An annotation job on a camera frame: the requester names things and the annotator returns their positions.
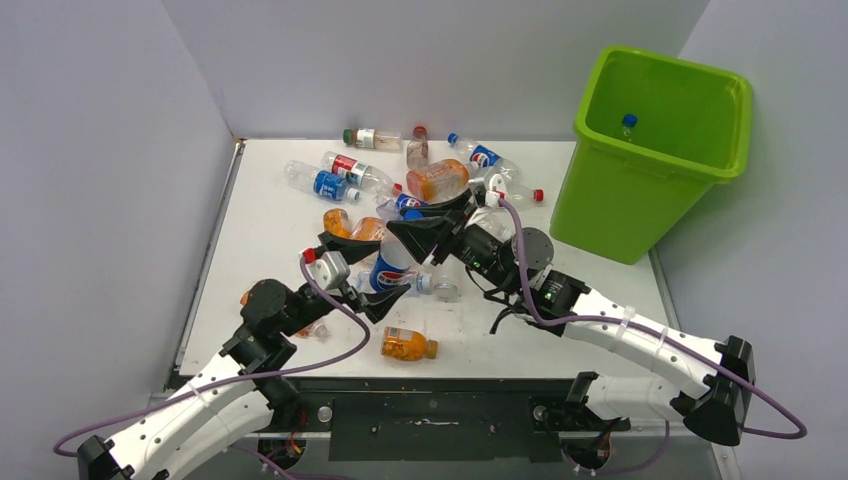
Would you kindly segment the clear bottle silver base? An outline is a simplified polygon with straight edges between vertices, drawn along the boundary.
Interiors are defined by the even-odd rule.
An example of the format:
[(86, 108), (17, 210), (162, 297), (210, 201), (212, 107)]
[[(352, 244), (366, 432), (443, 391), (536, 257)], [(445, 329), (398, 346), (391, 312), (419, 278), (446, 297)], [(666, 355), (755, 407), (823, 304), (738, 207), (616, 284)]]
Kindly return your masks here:
[(443, 302), (455, 302), (461, 296), (463, 266), (456, 260), (447, 259), (438, 266), (433, 266), (432, 289), (433, 295)]

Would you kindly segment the orange bottle brown cap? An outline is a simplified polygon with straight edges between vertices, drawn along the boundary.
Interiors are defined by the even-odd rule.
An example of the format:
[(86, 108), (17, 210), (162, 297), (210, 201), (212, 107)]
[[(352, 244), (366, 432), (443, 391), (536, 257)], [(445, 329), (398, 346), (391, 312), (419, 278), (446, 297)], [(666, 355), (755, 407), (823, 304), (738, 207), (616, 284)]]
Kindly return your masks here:
[(380, 353), (401, 361), (435, 359), (439, 343), (428, 340), (423, 334), (399, 327), (386, 327), (383, 331)]

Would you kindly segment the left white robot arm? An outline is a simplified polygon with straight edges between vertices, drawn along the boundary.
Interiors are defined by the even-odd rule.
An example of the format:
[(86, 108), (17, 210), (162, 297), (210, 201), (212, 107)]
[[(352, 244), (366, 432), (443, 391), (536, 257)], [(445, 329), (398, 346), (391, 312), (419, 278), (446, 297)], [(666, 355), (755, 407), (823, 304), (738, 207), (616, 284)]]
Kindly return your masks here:
[(199, 373), (167, 400), (130, 415), (131, 425), (93, 435), (74, 455), (82, 479), (183, 479), (249, 433), (290, 428), (299, 393), (283, 366), (297, 351), (290, 337), (337, 311), (366, 334), (406, 294), (406, 282), (361, 293), (347, 281), (350, 265), (377, 252), (376, 241), (329, 233), (305, 250), (305, 284), (296, 290), (275, 279), (256, 282), (240, 310), (241, 323)]

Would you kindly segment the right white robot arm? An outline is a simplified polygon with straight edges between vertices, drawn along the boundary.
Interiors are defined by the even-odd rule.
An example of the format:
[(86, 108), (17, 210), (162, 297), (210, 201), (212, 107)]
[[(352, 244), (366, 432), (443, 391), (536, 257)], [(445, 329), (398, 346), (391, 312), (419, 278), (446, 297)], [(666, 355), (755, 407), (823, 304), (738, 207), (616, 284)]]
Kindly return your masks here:
[(409, 209), (388, 229), (418, 262), (439, 265), (453, 257), (479, 274), (529, 324), (650, 372), (646, 379), (580, 374), (565, 402), (573, 425), (590, 428), (618, 417), (666, 420), (712, 443), (739, 445), (755, 383), (748, 341), (689, 335), (610, 300), (553, 269), (554, 246), (544, 231), (524, 226), (512, 235), (498, 232), (498, 219), (480, 199), (466, 191)]

